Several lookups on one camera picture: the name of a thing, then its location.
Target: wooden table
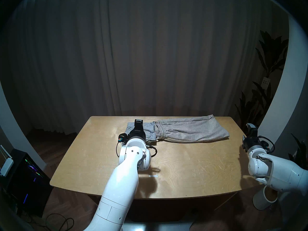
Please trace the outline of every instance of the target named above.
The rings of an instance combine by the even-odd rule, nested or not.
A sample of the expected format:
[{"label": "wooden table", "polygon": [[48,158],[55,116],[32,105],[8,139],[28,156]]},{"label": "wooden table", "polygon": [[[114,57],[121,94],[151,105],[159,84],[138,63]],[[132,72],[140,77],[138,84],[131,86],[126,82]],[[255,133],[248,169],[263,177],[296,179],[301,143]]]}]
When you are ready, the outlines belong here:
[{"label": "wooden table", "polygon": [[[66,152],[50,184],[63,189],[101,195],[118,165],[118,135],[127,122],[175,117],[92,116]],[[248,173],[242,149],[243,132],[231,117],[215,117],[230,134],[206,143],[159,141],[147,171],[139,172],[135,199],[189,198],[230,193],[259,185]]]}]

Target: cable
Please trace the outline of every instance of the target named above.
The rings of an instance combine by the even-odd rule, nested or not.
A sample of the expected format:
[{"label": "cable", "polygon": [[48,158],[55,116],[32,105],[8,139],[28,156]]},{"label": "cable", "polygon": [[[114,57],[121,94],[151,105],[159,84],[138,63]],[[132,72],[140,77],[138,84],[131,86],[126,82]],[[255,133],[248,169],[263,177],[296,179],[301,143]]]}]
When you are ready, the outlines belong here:
[{"label": "cable", "polygon": [[[74,221],[74,219],[73,218],[65,218],[63,215],[61,215],[61,214],[59,214],[59,213],[51,213],[50,215],[54,215],[54,214],[57,214],[57,215],[60,215],[60,216],[62,216],[65,220],[64,220],[64,222],[62,223],[62,225],[61,225],[61,227],[60,227],[60,229],[58,229],[58,231],[61,231],[61,229],[63,228],[63,226],[65,225],[65,223],[67,224],[67,228],[65,229],[65,230],[63,230],[63,231],[68,231],[68,230],[70,230],[71,228],[73,228],[73,226],[74,226],[74,223],[75,223],[75,221]],[[31,219],[31,221],[30,222],[27,222],[27,223],[34,223],[34,224],[36,224],[36,225],[38,225],[38,226],[40,226],[40,227],[43,227],[45,230],[47,230],[47,231],[52,231],[50,228],[48,228],[47,227],[47,219],[48,219],[48,217],[50,216],[50,215],[48,215],[47,217],[46,217],[46,219],[45,219],[45,225],[40,225],[40,224],[38,224],[34,219],[33,219],[33,217],[32,216],[30,216],[28,213],[27,213],[27,215],[29,216],[29,218]],[[73,221],[73,224],[72,224],[72,226],[71,227],[68,227],[68,220],[72,220]]]},{"label": "cable", "polygon": [[154,154],[154,155],[152,155],[151,157],[156,156],[156,154],[157,154],[157,149],[156,149],[155,147],[153,147],[153,146],[149,146],[149,148],[152,148],[152,149],[154,149],[154,150],[155,150],[155,154]]},{"label": "cable", "polygon": [[119,142],[116,144],[116,147],[115,147],[115,152],[116,152],[116,155],[119,157],[119,155],[118,155],[118,151],[117,151],[118,144],[119,144]]},{"label": "cable", "polygon": [[271,154],[271,153],[273,153],[275,151],[275,145],[274,145],[274,143],[270,139],[266,138],[265,136],[258,136],[258,138],[266,139],[266,140],[268,140],[273,145],[273,150],[266,152],[267,154]]}]

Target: white device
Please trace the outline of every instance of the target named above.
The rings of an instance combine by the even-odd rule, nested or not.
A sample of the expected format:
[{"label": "white device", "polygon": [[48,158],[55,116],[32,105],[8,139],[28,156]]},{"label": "white device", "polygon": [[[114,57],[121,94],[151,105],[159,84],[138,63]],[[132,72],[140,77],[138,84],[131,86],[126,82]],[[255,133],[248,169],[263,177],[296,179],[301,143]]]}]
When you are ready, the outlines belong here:
[{"label": "white device", "polygon": [[300,192],[303,196],[308,190],[308,171],[293,161],[270,155],[268,143],[260,141],[257,128],[247,123],[249,135],[243,136],[242,147],[248,152],[248,171],[257,181],[280,192]]},{"label": "white device", "polygon": [[6,151],[6,149],[4,149],[4,147],[2,145],[0,145],[0,147],[1,147],[0,152],[2,153],[4,158],[6,159],[2,168],[1,168],[0,174],[2,176],[6,177],[9,170],[11,169],[12,165],[14,164],[14,161],[13,161],[12,157],[10,156],[10,154]]},{"label": "white device", "polygon": [[151,154],[145,144],[143,121],[135,120],[135,128],[129,135],[119,135],[121,147],[119,165],[112,172],[94,217],[85,231],[120,231],[133,202],[139,177],[137,170],[147,170]]}]

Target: folded cloth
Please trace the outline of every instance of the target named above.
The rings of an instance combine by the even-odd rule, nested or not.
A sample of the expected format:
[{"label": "folded cloth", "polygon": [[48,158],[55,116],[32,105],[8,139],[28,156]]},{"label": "folded cloth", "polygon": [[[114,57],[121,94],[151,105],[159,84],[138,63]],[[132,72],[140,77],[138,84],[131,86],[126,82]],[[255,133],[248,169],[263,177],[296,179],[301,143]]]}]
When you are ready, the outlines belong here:
[{"label": "folded cloth", "polygon": [[[125,133],[129,134],[134,123],[127,123]],[[146,143],[156,140],[188,143],[215,141],[230,136],[213,115],[203,117],[171,118],[143,123]]]}]

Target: curtain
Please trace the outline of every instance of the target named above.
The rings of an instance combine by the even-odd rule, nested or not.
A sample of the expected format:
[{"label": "curtain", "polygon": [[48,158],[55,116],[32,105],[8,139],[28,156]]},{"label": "curtain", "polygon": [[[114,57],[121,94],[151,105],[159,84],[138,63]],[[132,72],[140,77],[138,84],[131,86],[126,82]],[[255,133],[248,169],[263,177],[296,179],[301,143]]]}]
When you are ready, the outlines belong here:
[{"label": "curtain", "polygon": [[2,50],[37,129],[90,116],[228,116],[262,67],[268,0],[23,0]]}]

